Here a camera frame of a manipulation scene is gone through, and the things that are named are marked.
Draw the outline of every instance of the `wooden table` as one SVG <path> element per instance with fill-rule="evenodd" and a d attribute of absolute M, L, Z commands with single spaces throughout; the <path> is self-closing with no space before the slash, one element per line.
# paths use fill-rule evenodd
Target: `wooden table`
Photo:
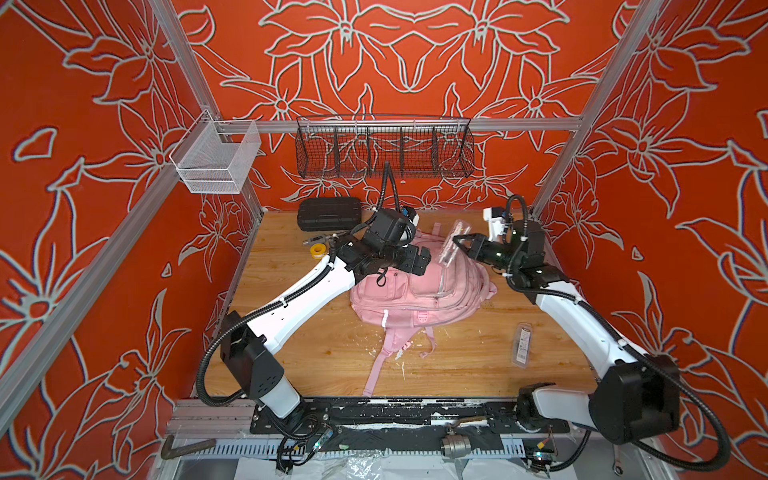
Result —
<path fill-rule="evenodd" d="M 477 210 L 419 214 L 419 226 L 427 232 L 439 222 L 445 234 L 457 218 L 471 223 L 473 231 L 486 230 Z M 316 260 L 302 242 L 314 234 L 299 230 L 295 212 L 266 214 L 231 309 L 244 315 L 309 272 Z M 387 359 L 377 396 L 517 396 L 521 386 L 536 382 L 595 387 L 586 357 L 563 329 L 525 296 L 510 290 L 501 276 L 490 274 L 498 293 L 468 319 L 436 327 L 438 346 L 432 355 L 419 357 L 429 351 L 422 332 L 402 357 Z M 521 322 L 533 325 L 527 369 L 511 361 L 515 329 Z M 383 328 L 360 321 L 344 293 L 307 320 L 276 357 L 302 395 L 360 396 L 383 339 Z M 217 395 L 239 388 L 218 354 L 210 363 L 206 386 Z"/>

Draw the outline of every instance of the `red wall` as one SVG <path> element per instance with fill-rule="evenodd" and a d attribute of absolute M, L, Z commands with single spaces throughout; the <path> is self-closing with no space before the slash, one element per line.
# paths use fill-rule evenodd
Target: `red wall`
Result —
<path fill-rule="evenodd" d="M 766 25 L 765 2 L 669 1 L 545 213 L 590 302 L 727 427 L 718 478 L 768 476 Z M 670 450 L 708 458 L 712 428 L 681 408 Z"/>
<path fill-rule="evenodd" d="M 200 111 L 143 0 L 0 12 L 4 372 Z M 252 225 L 242 196 L 178 184 L 0 440 L 0 476 L 144 478 Z"/>
<path fill-rule="evenodd" d="M 402 113 L 487 118 L 579 115 L 636 2 L 448 3 L 389 0 L 174 0 L 225 118 Z M 466 179 L 405 180 L 420 208 L 533 198 L 567 132 L 475 136 Z M 251 181 L 262 204 L 295 210 L 307 197 L 371 204 L 377 180 L 302 179 L 288 134 L 264 135 Z"/>

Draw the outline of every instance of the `white label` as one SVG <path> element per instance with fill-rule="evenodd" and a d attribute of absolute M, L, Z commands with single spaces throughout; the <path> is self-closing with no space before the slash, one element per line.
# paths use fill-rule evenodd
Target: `white label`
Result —
<path fill-rule="evenodd" d="M 522 329 L 520 331 L 520 342 L 518 343 L 518 363 L 528 362 L 528 344 L 531 342 L 531 330 Z"/>

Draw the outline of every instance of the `white mesh basket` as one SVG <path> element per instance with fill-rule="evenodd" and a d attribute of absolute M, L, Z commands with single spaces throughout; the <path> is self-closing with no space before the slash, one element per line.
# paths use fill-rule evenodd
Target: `white mesh basket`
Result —
<path fill-rule="evenodd" d="M 230 143 L 204 111 L 187 131 L 170 161 L 193 194 L 238 194 L 243 188 L 261 137 L 251 121 L 240 143 Z"/>

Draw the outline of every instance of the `black toolbox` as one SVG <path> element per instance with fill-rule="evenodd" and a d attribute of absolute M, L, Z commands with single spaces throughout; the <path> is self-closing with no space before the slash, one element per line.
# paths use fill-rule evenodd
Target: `black toolbox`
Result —
<path fill-rule="evenodd" d="M 351 230 L 361 223 L 361 215 L 359 198 L 308 198 L 299 205 L 297 221 L 305 232 Z"/>

